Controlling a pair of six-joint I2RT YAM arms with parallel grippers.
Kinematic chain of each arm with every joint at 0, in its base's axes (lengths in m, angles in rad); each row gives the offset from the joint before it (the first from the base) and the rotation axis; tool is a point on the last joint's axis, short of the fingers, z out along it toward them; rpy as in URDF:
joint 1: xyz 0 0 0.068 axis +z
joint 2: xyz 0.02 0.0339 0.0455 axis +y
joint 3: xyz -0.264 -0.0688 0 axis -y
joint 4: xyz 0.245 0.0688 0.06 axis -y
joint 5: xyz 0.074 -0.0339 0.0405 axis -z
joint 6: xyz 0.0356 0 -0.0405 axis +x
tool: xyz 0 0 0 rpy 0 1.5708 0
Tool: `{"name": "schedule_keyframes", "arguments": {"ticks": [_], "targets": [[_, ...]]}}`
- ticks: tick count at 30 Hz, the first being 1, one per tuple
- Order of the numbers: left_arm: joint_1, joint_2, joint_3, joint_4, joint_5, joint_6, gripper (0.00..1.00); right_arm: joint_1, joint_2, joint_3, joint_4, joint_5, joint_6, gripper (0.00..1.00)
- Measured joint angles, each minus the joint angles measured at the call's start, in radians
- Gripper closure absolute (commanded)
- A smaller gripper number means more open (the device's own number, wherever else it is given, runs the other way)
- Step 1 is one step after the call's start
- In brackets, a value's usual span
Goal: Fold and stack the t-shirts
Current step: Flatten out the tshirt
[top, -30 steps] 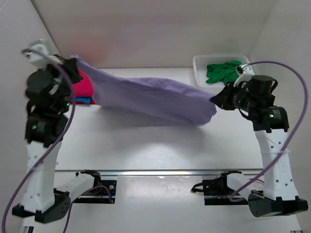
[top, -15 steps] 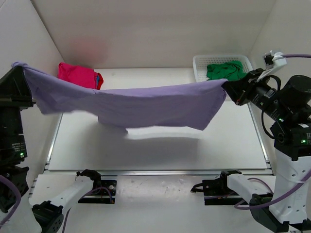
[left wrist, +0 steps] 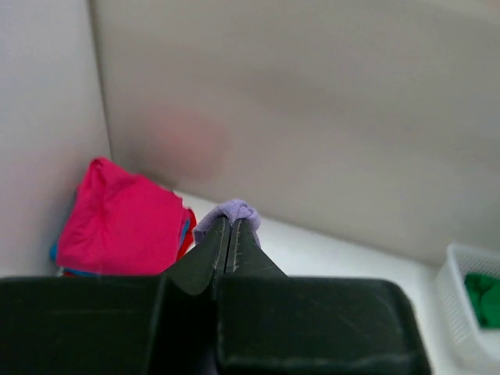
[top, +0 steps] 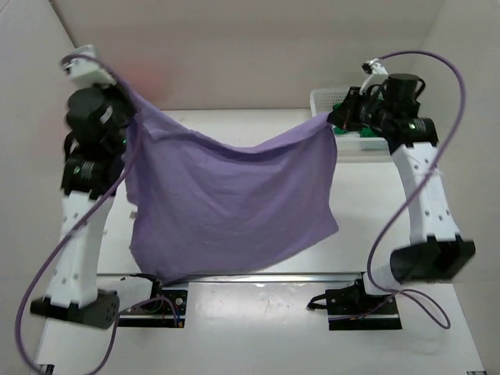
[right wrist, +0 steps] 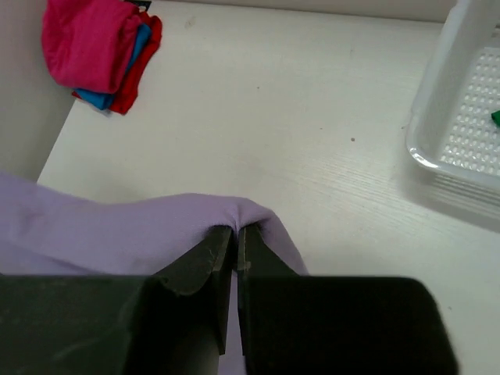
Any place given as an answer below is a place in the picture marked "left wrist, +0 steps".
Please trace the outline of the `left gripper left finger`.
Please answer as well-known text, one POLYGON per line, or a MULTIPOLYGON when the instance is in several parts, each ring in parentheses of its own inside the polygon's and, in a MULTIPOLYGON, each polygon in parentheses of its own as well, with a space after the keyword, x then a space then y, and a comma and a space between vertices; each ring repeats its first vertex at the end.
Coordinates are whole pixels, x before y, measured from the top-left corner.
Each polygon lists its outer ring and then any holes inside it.
POLYGON ((214 299, 216 279, 224 274, 230 223, 218 217, 202 241, 162 274, 167 300, 214 299))

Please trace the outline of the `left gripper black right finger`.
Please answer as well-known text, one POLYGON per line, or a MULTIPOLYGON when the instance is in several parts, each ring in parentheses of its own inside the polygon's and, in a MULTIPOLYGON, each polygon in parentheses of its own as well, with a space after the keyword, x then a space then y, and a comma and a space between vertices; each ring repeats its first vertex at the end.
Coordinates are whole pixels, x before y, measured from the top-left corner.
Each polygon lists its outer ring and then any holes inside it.
POLYGON ((249 221, 243 219, 232 226, 224 273, 243 277, 287 276, 260 248, 249 221))

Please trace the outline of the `purple t shirt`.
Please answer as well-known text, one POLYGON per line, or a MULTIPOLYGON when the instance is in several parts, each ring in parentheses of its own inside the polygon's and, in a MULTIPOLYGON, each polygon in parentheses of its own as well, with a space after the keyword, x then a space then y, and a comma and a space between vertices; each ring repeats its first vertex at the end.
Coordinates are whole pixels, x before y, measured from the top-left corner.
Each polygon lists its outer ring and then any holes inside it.
POLYGON ((247 220, 255 243, 261 247, 257 234, 261 225, 261 217, 258 211, 241 199, 225 201, 209 211, 193 229, 193 238, 199 245, 207 235, 217 218, 225 216, 233 225, 237 220, 247 220))

